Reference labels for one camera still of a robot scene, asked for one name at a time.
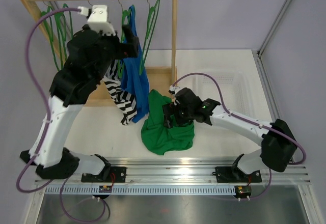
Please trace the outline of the green tank top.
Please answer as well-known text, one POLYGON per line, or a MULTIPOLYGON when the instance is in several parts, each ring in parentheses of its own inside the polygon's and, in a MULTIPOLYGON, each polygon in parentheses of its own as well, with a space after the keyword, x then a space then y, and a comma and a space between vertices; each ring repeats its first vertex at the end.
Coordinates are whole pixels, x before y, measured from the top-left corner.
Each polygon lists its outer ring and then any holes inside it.
POLYGON ((173 120, 173 127, 164 126, 163 105, 169 104, 172 99, 151 90, 148 95, 149 113, 141 129, 141 139, 145 147, 152 153, 163 156, 169 151, 184 151, 193 146, 195 127, 191 123, 185 127, 178 127, 173 120))

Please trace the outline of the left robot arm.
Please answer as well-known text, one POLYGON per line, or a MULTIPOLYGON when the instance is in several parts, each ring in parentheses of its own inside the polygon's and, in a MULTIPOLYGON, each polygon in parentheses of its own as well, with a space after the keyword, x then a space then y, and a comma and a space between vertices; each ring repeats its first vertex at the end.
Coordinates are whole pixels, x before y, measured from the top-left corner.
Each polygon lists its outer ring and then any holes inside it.
POLYGON ((111 164, 103 156, 75 153, 64 144, 77 114, 111 63, 138 56, 138 37, 130 25, 124 24, 122 30, 126 42, 120 42, 118 36, 96 32, 85 24, 67 43, 69 56, 49 89, 48 113, 42 125, 47 132, 39 134, 30 150, 20 153, 25 163, 37 167, 40 178, 59 180, 86 174, 105 182, 110 177, 111 164))

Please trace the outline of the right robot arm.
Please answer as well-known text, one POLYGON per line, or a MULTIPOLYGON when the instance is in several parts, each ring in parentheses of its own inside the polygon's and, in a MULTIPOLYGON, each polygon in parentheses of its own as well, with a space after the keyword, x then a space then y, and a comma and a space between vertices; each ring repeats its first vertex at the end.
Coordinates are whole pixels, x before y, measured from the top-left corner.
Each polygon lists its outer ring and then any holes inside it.
POLYGON ((266 168, 280 173, 286 170, 297 145, 285 121, 276 119, 266 122, 234 114, 226 111, 219 101, 201 100, 189 88, 176 89, 171 93, 175 100, 162 106, 165 127, 185 127, 197 121, 236 132, 260 147, 236 158, 230 167, 234 180, 243 181, 253 172, 266 168))

